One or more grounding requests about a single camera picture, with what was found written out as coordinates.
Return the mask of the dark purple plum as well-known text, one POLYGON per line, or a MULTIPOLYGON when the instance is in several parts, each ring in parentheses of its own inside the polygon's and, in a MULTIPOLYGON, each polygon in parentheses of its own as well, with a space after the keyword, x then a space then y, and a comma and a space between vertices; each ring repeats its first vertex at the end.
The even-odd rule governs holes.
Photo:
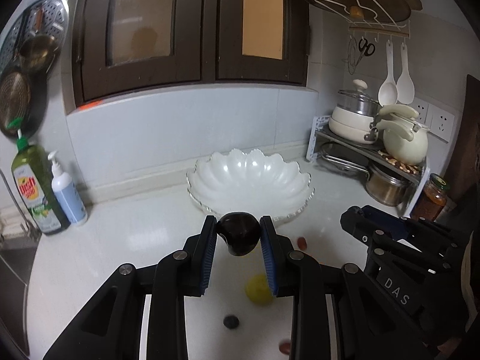
POLYGON ((280 353, 286 356, 289 356, 291 351, 291 340, 290 339, 281 340, 278 345, 278 349, 280 353))

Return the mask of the small red fruit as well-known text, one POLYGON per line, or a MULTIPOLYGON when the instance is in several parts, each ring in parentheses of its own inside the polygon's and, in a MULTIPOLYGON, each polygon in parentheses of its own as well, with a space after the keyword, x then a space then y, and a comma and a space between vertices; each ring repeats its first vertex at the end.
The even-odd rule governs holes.
POLYGON ((297 239, 297 246, 302 251, 305 251, 308 248, 308 243, 303 236, 297 239))

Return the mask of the yellow-green apple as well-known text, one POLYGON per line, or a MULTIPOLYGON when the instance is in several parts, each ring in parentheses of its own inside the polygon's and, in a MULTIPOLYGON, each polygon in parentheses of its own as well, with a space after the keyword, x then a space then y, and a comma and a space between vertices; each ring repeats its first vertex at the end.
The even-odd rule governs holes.
POLYGON ((267 306, 273 301, 269 282, 264 274, 251 277, 245 286, 245 293, 251 302, 259 306, 267 306))

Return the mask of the small dark grape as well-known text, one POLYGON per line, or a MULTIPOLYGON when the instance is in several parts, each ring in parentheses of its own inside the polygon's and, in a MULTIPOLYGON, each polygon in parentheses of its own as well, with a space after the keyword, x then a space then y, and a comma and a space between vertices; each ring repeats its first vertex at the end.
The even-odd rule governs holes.
POLYGON ((240 321, 236 315, 229 314, 224 317, 223 324, 229 330, 234 330, 239 327, 240 321))

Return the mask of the glass jar with sauce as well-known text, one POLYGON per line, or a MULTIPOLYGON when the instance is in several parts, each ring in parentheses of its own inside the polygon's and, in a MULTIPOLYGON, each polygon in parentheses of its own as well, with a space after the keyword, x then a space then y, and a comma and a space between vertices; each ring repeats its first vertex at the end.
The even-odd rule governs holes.
POLYGON ((410 218, 420 218, 431 222, 439 216, 448 201, 448 190, 450 185, 438 174, 431 173, 428 182, 425 184, 416 205, 412 209, 410 218))

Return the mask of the stainless steel pot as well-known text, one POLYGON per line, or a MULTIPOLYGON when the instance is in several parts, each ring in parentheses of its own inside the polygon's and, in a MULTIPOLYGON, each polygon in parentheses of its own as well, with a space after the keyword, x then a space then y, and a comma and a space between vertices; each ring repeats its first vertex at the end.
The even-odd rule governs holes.
POLYGON ((368 166, 367 193, 385 206, 398 206, 404 200, 409 181, 389 168, 371 163, 368 166))

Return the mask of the dark wooden board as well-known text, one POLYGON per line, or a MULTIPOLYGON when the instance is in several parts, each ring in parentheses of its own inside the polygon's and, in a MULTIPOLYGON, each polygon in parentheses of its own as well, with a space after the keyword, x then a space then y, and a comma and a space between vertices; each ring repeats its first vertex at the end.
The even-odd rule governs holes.
POLYGON ((457 201, 479 182, 479 122, 479 80, 467 75, 460 130, 445 173, 451 200, 457 201))

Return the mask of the white blue pump bottle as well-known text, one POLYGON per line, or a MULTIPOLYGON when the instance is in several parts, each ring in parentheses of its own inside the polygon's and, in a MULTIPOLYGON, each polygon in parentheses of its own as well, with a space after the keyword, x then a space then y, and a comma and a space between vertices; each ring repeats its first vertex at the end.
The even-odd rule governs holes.
POLYGON ((83 225, 88 219, 86 207, 80 198, 72 177, 64 171, 56 155, 57 151, 53 151, 47 156, 51 162, 51 173, 53 176, 51 188, 70 224, 74 226, 83 225))

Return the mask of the cream pot with glass lid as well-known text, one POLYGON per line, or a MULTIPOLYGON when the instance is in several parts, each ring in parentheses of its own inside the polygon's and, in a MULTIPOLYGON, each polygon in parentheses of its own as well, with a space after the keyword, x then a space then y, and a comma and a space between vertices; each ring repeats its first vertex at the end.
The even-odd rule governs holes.
POLYGON ((329 129, 339 137, 361 145, 372 145, 377 134, 371 133, 371 123, 381 106, 366 94, 368 85, 359 79, 352 81, 355 89, 341 89, 342 96, 329 118, 329 129))

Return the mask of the green dish soap bottle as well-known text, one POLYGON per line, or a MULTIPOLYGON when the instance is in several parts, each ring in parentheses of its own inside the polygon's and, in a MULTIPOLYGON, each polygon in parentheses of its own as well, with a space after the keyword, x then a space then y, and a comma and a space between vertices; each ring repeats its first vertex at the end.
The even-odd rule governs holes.
POLYGON ((59 205, 51 181, 53 176, 47 163, 47 154, 40 145, 30 144, 21 131, 23 119, 13 119, 8 128, 17 132, 17 155, 11 164, 16 189, 40 231, 49 236, 70 226, 59 205))

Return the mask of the black scissors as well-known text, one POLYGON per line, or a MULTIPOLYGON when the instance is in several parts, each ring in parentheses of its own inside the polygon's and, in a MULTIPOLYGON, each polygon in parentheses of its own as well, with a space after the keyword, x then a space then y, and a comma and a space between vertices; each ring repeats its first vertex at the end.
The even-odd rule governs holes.
POLYGON ((372 56, 376 51, 376 47, 374 43, 371 43, 365 37, 362 37, 358 42, 358 51, 360 54, 355 61, 355 66, 357 66, 363 58, 372 56))

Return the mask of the round mesh strainer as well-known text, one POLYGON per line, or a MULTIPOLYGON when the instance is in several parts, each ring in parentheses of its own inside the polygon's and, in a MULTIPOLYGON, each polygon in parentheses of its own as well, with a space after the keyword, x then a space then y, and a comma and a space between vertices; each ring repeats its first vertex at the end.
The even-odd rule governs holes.
POLYGON ((14 137, 29 117, 31 102, 29 78, 18 68, 6 70, 1 76, 1 132, 14 137))

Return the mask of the small brass pot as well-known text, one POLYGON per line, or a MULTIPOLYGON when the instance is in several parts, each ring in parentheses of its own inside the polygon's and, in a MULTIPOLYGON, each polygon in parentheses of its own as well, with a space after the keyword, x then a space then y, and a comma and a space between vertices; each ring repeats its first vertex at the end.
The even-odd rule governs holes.
POLYGON ((19 49, 20 66, 27 74, 47 73, 59 48, 50 35, 36 35, 26 40, 19 49))

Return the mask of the white wall socket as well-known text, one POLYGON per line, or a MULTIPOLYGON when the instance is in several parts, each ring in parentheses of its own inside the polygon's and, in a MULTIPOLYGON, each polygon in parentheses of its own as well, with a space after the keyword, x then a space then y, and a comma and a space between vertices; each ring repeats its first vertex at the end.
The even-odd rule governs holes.
POLYGON ((418 112, 418 122, 426 125, 426 117, 429 110, 429 103, 425 100, 422 100, 418 97, 415 97, 413 102, 410 104, 411 108, 418 112))
POLYGON ((449 142, 452 137, 455 116, 450 112, 443 110, 434 105, 430 105, 429 113, 431 113, 430 131, 433 135, 445 142, 449 142))

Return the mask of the wall rack with hooks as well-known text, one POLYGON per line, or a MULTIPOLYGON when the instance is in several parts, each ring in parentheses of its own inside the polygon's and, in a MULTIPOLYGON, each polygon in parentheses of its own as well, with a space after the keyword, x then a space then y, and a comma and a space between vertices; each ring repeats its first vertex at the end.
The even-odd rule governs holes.
POLYGON ((313 2, 318 8, 346 20, 348 30, 353 33, 374 33, 389 37, 411 38, 410 19, 394 21, 377 0, 355 0, 351 7, 334 0, 313 0, 313 2))

